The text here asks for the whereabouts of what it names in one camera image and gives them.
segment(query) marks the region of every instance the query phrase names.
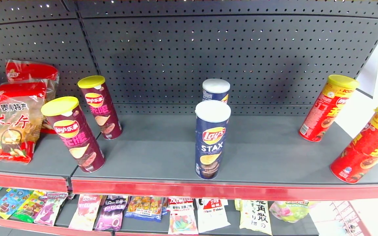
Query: lay's stax can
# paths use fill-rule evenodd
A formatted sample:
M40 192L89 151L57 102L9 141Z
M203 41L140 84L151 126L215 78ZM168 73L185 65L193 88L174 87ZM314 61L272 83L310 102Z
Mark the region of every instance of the lay's stax can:
M85 173L95 172L105 158L76 97L59 97L42 106L41 112Z
M91 113L107 140L115 139L122 133L117 113L103 76L89 76L78 81Z
M300 136L311 142L320 142L358 85L353 78L328 76L326 85L301 125Z
M207 79L202 83L202 100L218 100L223 103L228 101L230 83L223 79Z
M208 100L198 103L195 113L195 171L200 178L210 180L219 171L231 109L226 103Z

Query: red shelf edge strip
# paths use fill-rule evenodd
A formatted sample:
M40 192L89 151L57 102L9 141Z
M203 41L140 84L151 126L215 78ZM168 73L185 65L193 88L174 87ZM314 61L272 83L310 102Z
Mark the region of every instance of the red shelf edge strip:
M132 196L183 196L193 198L261 199L272 201L338 201L378 198L378 184L330 187L248 186L116 182L72 179L75 194L127 194Z
M0 186L10 188L39 189L54 192L67 192L66 180L63 178L36 178L0 174Z
M56 226L44 226L38 224L31 224L26 222L20 221L11 221L11 220L4 220L0 218L0 226L19 229L19 230L27 230L39 233L51 233L57 234L62 236L97 236L97 235L111 235L110 232L99 232L99 231L82 231L82 230L74 230L67 227L56 227Z

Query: lower shelf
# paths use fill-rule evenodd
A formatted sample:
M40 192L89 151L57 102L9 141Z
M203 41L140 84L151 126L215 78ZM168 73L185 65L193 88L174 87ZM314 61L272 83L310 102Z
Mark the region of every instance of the lower shelf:
M6 192L0 191L0 199ZM37 224L29 224L22 221L18 221L16 218L10 218L9 220L4 220L0 218L0 226L29 230L41 233L51 233L55 235L62 236L107 236L111 235L112 232L109 231L79 231L72 230L68 228L69 222L75 213L78 204L78 196L73 200L68 200L60 211L60 214L56 220L55 227L42 226ZM201 235L214 235L214 236L228 236L228 235L266 235L264 233L255 232L247 229L239 229L240 223L240 212L236 211L234 208L234 201L229 201L228 206L225 207L227 212L228 221L231 223L230 226L202 233ZM308 215L302 220L295 224L287 223L276 219L274 216L270 216L272 232L274 236L318 236L319 233L312 221L312 218ZM153 234L167 234L169 226L169 215L164 215L160 223L149 222L149 221L139 221L131 218L123 218L122 229L116 232L117 236L140 236L140 235L150 235Z
M39 233L20 229L13 229L0 226L0 236L52 236L53 234Z

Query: maroon chip can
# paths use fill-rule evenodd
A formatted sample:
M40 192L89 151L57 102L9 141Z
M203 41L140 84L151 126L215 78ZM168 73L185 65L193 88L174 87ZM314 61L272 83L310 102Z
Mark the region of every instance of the maroon chip can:
M99 125L103 137L115 139L122 133L106 80L103 76L89 76L78 81L91 113Z
M105 164L104 155L76 97L51 100L42 106L41 111L83 172L95 172Z

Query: purple snack bag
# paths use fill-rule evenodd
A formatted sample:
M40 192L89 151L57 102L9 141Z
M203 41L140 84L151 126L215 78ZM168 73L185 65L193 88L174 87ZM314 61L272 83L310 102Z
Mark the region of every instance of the purple snack bag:
M36 216L34 222L54 226L60 207L68 197L67 193L47 193L48 200Z
M112 229L120 230L122 226L123 210L128 203L128 196L108 195L103 204L96 231Z

